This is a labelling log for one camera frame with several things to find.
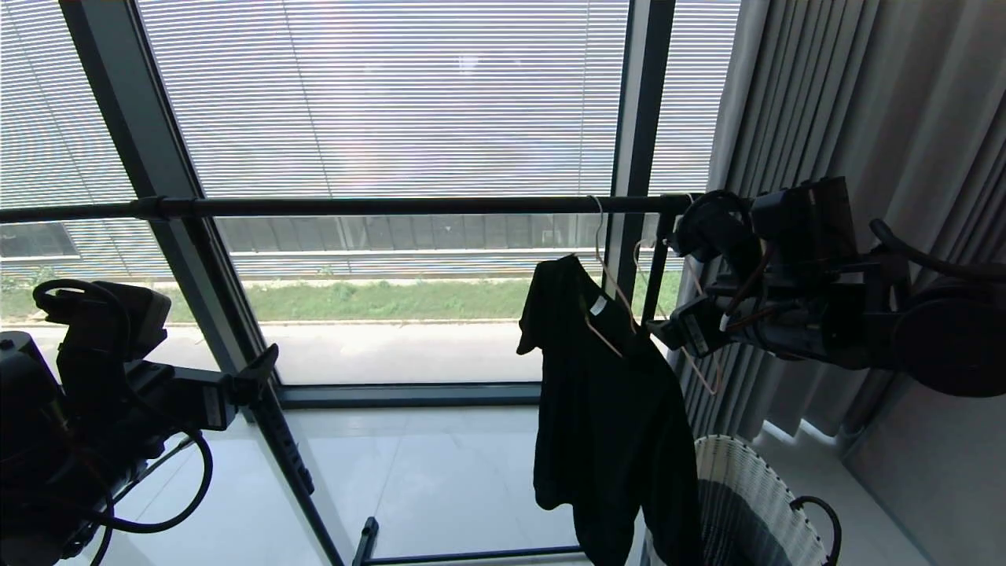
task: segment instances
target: clothing rack pole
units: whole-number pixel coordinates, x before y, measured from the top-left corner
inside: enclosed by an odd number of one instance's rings
[[[0,210],[0,223],[66,221],[130,217],[150,221],[214,216],[321,216],[395,214],[508,214],[508,213],[643,213],[659,212],[657,242],[643,307],[643,321],[653,319],[667,260],[666,238],[675,217],[684,213],[693,197],[661,196],[519,196],[472,198],[169,198],[147,197],[119,204],[45,206]],[[379,525],[366,520],[352,566],[429,564],[496,558],[578,554],[579,546],[491,550],[416,556],[373,558]]]

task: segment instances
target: curtain fold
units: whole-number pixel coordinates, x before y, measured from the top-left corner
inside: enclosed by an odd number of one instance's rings
[[[884,218],[902,238],[963,262],[1006,258],[1006,3],[980,0],[748,1],[741,5],[708,189],[750,197],[845,176],[860,250]],[[708,285],[722,267],[701,265]],[[916,289],[932,280],[918,272]],[[683,281],[679,303],[693,297]],[[750,347],[720,351],[710,396],[683,357],[696,436],[752,438],[768,419],[794,434],[858,430],[891,377]],[[700,370],[715,379],[712,358]]]

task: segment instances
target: wire hanger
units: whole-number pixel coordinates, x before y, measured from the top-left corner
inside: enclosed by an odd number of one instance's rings
[[[605,274],[615,286],[615,295],[619,300],[622,301],[622,304],[625,305],[626,311],[629,313],[629,329],[632,331],[632,334],[635,335],[636,321],[632,317],[632,305],[629,303],[629,299],[626,298],[626,295],[622,293],[622,289],[619,288],[618,279],[615,278],[615,275],[612,273],[611,269],[608,268],[608,264],[604,261],[604,259],[601,258],[601,227],[605,223],[605,207],[601,204],[600,198],[598,198],[593,194],[589,196],[591,198],[594,198],[594,201],[598,203],[598,213],[601,216],[601,221],[598,222],[598,229],[595,230],[594,232],[594,258],[598,259],[598,262],[601,263],[601,268],[605,271]],[[583,323],[585,323],[586,328],[590,329],[591,332],[594,333],[595,336],[597,336],[601,340],[601,342],[605,343],[605,346],[611,349],[611,351],[614,352],[619,358],[625,358],[622,355],[622,353],[619,352],[619,349],[615,348],[615,345],[609,342],[609,340],[606,339],[604,335],[602,335],[597,329],[594,328],[594,325],[591,324],[591,317],[586,313],[583,314]]]
[[[661,244],[661,245],[670,245],[670,243],[667,241],[666,238],[660,240],[659,242],[654,242],[654,246],[656,246],[658,243]],[[633,262],[636,263],[636,270],[639,272],[639,275],[643,277],[643,285],[646,286],[647,288],[649,288],[650,287],[650,279],[647,277],[646,272],[643,271],[643,267],[640,266],[640,264],[639,264],[639,251],[640,251],[640,247],[642,247],[642,245],[643,245],[643,240],[642,239],[640,239],[639,241],[636,242],[636,245],[633,247],[632,260],[633,260]],[[692,282],[694,282],[695,290],[699,294],[701,294],[702,293],[702,285],[701,285],[701,282],[699,282],[698,276],[695,274],[695,269],[692,268],[691,257],[688,256],[688,255],[684,256],[684,270],[687,271],[689,274],[691,274]],[[669,317],[667,317],[667,312],[664,311],[664,308],[660,307],[660,300],[659,299],[657,300],[657,306],[656,307],[657,307],[657,313],[659,313],[661,317],[663,317],[664,319],[669,319]],[[719,352],[717,351],[717,352],[713,352],[712,353],[712,362],[713,362],[713,364],[716,365],[716,386],[715,387],[710,387],[709,386],[709,382],[707,382],[705,380],[705,375],[702,373],[701,370],[698,369],[698,365],[695,364],[695,359],[692,358],[691,354],[688,354],[688,349],[683,348],[683,349],[681,349],[681,352],[684,353],[685,359],[688,360],[688,364],[691,366],[692,371],[695,372],[696,376],[698,376],[699,381],[702,382],[702,387],[704,387],[705,390],[707,392],[709,392],[709,395],[710,396],[715,396],[717,393],[719,393],[719,389],[723,386],[723,365],[722,365],[722,361],[719,359]]]

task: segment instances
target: white basket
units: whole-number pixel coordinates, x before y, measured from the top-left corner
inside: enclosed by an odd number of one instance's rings
[[[794,498],[758,453],[736,438],[705,436],[695,441],[705,566],[831,566],[841,547],[838,517],[823,501]],[[820,505],[831,518],[835,538],[829,553],[802,507]],[[643,566],[667,566],[646,536]]]

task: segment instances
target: pavement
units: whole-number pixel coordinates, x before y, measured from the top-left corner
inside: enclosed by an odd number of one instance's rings
[[[62,327],[25,331],[55,370]],[[517,356],[514,322],[400,325],[332,324],[263,326],[266,341],[280,346],[277,368],[287,385],[436,384],[520,382],[541,379],[541,354]],[[196,328],[172,327],[147,360],[216,370]]]

